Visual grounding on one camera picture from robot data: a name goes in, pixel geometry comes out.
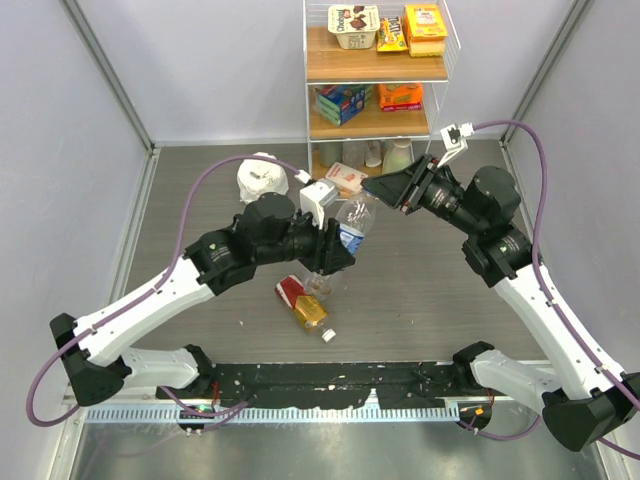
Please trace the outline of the clear Pepsi bottle blue label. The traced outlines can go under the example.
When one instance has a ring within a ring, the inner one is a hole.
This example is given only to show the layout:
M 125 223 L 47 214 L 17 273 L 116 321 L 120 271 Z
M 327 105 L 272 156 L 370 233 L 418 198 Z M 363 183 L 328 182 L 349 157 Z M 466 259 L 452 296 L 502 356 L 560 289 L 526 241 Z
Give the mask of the clear Pepsi bottle blue label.
M 376 200 L 363 191 L 344 201 L 335 219 L 339 222 L 339 235 L 343 246 L 354 256 L 376 218 Z M 328 276 L 307 272 L 302 283 L 305 291 L 319 301 L 334 293 L 342 280 L 344 270 Z

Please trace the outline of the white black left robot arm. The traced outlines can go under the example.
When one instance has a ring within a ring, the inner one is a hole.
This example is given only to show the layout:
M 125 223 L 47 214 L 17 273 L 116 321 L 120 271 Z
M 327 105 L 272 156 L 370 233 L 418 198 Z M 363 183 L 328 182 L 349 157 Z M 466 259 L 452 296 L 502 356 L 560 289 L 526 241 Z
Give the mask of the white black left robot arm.
M 80 318 L 63 313 L 50 323 L 77 403 L 102 403 L 123 389 L 166 387 L 193 398 L 213 387 L 214 368 L 203 350 L 141 350 L 134 343 L 177 314 L 251 280 L 258 267 L 298 261 L 333 274 L 354 264 L 339 223 L 315 224 L 286 196 L 268 193 L 180 252 L 174 266 L 117 302 Z

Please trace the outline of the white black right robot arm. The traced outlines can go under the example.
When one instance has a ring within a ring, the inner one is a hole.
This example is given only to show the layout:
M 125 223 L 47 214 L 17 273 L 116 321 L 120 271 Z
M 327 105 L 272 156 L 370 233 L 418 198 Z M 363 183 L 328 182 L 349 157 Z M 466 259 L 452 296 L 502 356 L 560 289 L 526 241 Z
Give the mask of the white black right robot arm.
M 362 186 L 392 209 L 406 215 L 427 210 L 466 234 L 466 263 L 519 316 L 553 368 L 546 374 L 478 341 L 453 357 L 457 391 L 472 395 L 488 388 L 511 397 L 540 415 L 573 452 L 632 419 L 638 374 L 605 354 L 552 285 L 531 241 L 513 222 L 521 197 L 507 171 L 482 167 L 462 186 L 449 167 L 424 155 Z

